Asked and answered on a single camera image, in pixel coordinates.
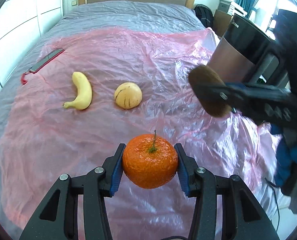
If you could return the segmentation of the wooden drawer cabinet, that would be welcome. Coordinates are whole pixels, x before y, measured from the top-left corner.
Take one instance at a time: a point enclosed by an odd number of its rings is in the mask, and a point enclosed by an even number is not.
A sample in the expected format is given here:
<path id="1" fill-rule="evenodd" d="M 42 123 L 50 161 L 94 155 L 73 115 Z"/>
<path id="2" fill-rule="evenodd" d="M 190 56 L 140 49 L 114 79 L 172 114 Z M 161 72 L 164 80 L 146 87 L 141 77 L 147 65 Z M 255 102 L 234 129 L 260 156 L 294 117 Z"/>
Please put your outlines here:
<path id="1" fill-rule="evenodd" d="M 215 11 L 212 29 L 218 37 L 222 37 L 226 32 L 232 17 L 232 15 L 226 12 L 220 10 Z"/>

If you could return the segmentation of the yellow banana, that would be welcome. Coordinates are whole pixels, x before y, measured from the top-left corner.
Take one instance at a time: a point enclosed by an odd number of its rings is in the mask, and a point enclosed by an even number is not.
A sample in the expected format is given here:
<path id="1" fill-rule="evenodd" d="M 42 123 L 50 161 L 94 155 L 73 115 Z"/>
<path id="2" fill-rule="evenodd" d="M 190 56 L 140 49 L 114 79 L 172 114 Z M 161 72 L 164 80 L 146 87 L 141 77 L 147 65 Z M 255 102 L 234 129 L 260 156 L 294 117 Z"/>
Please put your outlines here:
<path id="1" fill-rule="evenodd" d="M 89 107 L 92 101 L 93 92 L 92 87 L 87 77 L 82 72 L 73 72 L 72 81 L 77 88 L 77 96 L 75 100 L 65 102 L 63 107 L 75 108 L 77 110 L 84 110 Z"/>

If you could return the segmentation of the grey bed cover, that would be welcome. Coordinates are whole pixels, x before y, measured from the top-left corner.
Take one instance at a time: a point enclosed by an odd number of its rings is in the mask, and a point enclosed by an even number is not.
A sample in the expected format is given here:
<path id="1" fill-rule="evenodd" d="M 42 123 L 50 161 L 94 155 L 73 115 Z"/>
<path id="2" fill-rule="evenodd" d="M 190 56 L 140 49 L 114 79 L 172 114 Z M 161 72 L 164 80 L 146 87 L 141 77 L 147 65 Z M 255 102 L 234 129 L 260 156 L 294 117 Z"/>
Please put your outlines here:
<path id="1" fill-rule="evenodd" d="M 28 52 L 7 76 L 6 83 L 0 91 L 0 138 L 6 127 L 16 90 L 20 87 L 20 77 L 42 55 L 43 46 L 54 38 L 108 27 L 124 27 L 153 33 L 186 33 L 205 28 L 193 10 L 181 5 L 106 1 L 76 7 L 53 24 L 42 37 L 34 41 Z M 0 224 L 14 236 L 20 232 L 20 228 L 7 218 L 3 211 L 1 192 L 0 168 Z"/>

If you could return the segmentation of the pink plastic sheet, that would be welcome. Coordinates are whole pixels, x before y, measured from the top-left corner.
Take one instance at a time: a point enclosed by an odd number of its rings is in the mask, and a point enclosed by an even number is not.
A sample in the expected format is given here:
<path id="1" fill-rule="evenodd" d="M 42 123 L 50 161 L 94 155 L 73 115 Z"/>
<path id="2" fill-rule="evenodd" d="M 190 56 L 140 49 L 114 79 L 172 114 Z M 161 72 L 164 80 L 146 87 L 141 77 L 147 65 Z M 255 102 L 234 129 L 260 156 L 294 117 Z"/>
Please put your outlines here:
<path id="1" fill-rule="evenodd" d="M 213 174 L 238 174 L 269 217 L 277 209 L 266 184 L 276 167 L 278 138 L 267 125 L 242 115 L 218 119 L 202 109 L 188 72 L 213 52 L 209 29 L 155 34 L 120 28 L 97 29 L 51 40 L 42 55 L 64 52 L 16 90 L 0 138 L 1 202 L 7 218 L 24 228 L 42 198 L 63 173 L 86 174 L 118 145 L 157 133 Z M 84 110 L 63 107 L 75 100 L 73 72 L 89 80 L 93 97 Z M 119 107 L 115 90 L 136 83 L 141 103 Z"/>

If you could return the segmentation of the steel black kettle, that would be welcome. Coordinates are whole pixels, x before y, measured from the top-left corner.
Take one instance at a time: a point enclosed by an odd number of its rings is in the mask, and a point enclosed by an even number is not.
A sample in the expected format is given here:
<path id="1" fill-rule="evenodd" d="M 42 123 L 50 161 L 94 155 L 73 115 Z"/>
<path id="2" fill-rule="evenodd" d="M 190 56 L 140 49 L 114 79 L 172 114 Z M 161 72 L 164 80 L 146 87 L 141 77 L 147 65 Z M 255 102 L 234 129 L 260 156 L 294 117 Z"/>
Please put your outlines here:
<path id="1" fill-rule="evenodd" d="M 207 65 L 225 83 L 254 83 L 272 57 L 278 61 L 274 75 L 284 70 L 286 63 L 281 46 L 247 18 L 234 15 Z"/>

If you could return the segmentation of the striped yellow pepino melon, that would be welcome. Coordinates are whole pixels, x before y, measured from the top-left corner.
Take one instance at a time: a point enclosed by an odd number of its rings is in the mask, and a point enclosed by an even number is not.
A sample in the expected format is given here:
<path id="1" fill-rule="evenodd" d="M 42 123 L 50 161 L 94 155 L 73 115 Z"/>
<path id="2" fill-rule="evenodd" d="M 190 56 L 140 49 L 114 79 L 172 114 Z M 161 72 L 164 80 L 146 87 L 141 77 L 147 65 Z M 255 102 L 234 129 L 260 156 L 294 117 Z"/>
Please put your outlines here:
<path id="1" fill-rule="evenodd" d="M 137 107 L 142 101 L 142 91 L 133 82 L 122 83 L 114 92 L 115 103 L 123 109 Z"/>

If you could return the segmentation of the dark kiwi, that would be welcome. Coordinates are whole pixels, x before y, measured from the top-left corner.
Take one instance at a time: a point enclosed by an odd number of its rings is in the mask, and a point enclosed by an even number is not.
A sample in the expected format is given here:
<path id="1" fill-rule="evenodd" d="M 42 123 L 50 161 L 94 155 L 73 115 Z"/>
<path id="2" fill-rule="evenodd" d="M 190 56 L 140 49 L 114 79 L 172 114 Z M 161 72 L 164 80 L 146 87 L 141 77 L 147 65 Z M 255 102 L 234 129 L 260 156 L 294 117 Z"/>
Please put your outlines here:
<path id="1" fill-rule="evenodd" d="M 221 100 L 219 94 L 212 92 L 212 88 L 225 87 L 219 75 L 206 65 L 199 65 L 188 74 L 189 84 L 201 103 L 203 109 L 214 118 L 227 116 L 231 107 Z"/>

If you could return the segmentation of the white printer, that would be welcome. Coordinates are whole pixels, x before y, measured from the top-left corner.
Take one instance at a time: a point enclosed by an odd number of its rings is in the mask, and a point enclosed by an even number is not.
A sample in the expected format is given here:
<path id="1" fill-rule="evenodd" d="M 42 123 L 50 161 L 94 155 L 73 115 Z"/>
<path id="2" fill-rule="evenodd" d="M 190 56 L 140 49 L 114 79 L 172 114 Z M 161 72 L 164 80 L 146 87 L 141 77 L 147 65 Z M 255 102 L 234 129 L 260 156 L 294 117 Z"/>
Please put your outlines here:
<path id="1" fill-rule="evenodd" d="M 220 0 L 217 9 L 229 15 L 238 14 L 243 17 L 247 16 L 247 12 L 243 7 L 230 0 Z"/>

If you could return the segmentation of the tangerine with stem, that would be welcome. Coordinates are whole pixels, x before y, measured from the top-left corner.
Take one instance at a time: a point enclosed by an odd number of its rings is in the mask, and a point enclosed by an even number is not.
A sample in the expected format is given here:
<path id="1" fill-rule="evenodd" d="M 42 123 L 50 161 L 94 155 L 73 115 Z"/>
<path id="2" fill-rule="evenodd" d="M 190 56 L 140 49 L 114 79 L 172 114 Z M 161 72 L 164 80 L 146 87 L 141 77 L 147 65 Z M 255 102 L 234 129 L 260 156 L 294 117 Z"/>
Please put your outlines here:
<path id="1" fill-rule="evenodd" d="M 166 139 L 156 133 L 142 134 L 126 145 L 122 167 L 132 183 L 142 189 L 155 189 L 175 176 L 178 154 Z"/>

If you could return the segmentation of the black backpack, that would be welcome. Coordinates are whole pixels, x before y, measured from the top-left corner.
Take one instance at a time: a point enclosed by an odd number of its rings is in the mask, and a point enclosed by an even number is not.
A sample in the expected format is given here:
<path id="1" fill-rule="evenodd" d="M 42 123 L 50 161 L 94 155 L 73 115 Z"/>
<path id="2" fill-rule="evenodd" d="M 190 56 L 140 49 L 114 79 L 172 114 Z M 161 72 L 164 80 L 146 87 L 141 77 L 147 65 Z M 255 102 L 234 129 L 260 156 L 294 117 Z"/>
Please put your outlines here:
<path id="1" fill-rule="evenodd" d="M 212 11 L 205 5 L 198 4 L 194 8 L 196 17 L 206 28 L 213 28 L 214 17 Z"/>

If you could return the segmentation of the smartphone with red case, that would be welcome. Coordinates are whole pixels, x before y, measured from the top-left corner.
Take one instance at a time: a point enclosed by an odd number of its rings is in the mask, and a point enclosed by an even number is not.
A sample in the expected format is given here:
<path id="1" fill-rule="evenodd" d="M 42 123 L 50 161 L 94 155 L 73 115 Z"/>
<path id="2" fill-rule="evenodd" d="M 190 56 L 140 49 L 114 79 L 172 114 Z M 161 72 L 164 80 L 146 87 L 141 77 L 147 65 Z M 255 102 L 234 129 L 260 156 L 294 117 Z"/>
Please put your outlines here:
<path id="1" fill-rule="evenodd" d="M 56 49 L 56 50 L 52 51 L 51 53 L 48 53 L 48 55 L 44 56 L 41 60 L 39 60 L 32 67 L 30 67 L 25 73 L 23 73 L 21 75 L 21 79 L 20 79 L 21 84 L 25 85 L 27 83 L 25 76 L 27 76 L 29 74 L 36 74 L 43 67 L 45 67 L 49 62 L 51 62 L 57 56 L 61 55 L 61 53 L 63 53 L 63 52 L 64 52 L 64 49 Z"/>

